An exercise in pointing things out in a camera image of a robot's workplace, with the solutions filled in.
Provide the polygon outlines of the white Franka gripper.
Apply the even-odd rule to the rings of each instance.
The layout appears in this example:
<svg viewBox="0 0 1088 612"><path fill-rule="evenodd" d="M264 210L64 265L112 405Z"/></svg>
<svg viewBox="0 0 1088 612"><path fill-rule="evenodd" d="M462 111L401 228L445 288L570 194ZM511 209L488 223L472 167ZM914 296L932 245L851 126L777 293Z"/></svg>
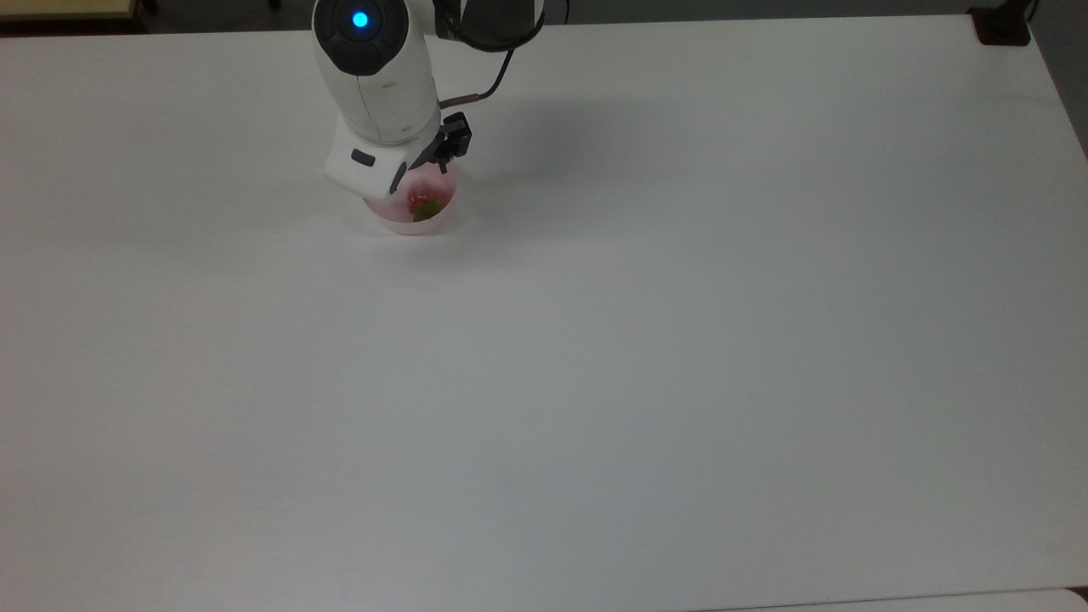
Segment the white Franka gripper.
<svg viewBox="0 0 1088 612"><path fill-rule="evenodd" d="M473 130L463 112L444 117L442 124L435 113L418 135L388 146L362 139L338 115L324 178L368 201L386 201L416 167L431 163L447 174L452 160L468 152L471 139Z"/></svg>

